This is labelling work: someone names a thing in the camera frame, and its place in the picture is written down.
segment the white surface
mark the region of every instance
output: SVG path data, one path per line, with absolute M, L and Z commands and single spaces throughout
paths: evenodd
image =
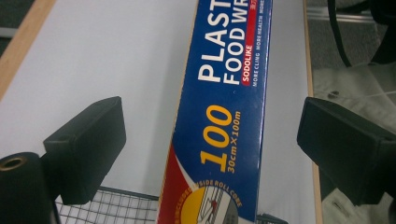
M 315 223 L 312 162 L 297 146 L 308 94 L 303 1 L 274 0 L 259 213 Z
M 0 104 L 0 157 L 89 104 L 122 97 L 127 145 L 104 185 L 159 195 L 196 1 L 57 1 Z M 302 1 L 275 0 L 259 212 L 314 223 L 311 161 L 296 134 L 307 95 Z
M 127 144 L 104 185 L 159 195 L 195 1 L 57 1 L 0 104 L 0 157 L 122 98 Z

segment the round hole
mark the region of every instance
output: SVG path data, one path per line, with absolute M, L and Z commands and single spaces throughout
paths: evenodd
M 26 159 L 24 157 L 11 158 L 0 163 L 0 171 L 13 170 L 22 166 L 24 163 L 26 163 Z
M 21 162 L 22 160 L 20 158 L 17 158 L 16 160 L 7 161 L 6 164 L 4 164 L 4 167 L 7 168 L 14 167 L 16 165 L 19 165 Z

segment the metal grid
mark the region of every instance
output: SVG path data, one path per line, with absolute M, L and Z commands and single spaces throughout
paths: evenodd
M 56 200 L 63 224 L 147 224 L 155 223 L 158 198 L 116 189 L 100 188 L 84 205 L 64 205 Z

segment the plastic food wrap box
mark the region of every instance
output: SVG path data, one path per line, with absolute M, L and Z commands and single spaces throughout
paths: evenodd
M 198 1 L 158 223 L 254 223 L 271 11 Z

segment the yellow number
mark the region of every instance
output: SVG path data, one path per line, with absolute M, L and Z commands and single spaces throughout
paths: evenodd
M 225 115 L 226 119 L 217 119 L 212 115 L 212 111 L 218 111 L 221 114 Z M 206 116 L 209 118 L 210 121 L 213 123 L 220 125 L 220 126 L 227 126 L 231 123 L 231 113 L 226 108 L 219 106 L 219 105 L 211 105 L 206 110 Z
M 201 163 L 205 164 L 206 161 L 212 161 L 220 165 L 220 170 L 225 173 L 225 166 L 227 164 L 227 154 L 223 153 L 221 157 L 212 155 L 210 153 L 201 151 Z
M 215 140 L 209 136 L 209 133 L 216 133 L 218 135 L 221 135 L 224 140 Z M 212 147 L 227 147 L 228 143 L 230 142 L 230 136 L 228 136 L 228 134 L 224 130 L 215 126 L 207 126 L 206 128 L 204 128 L 204 139 Z

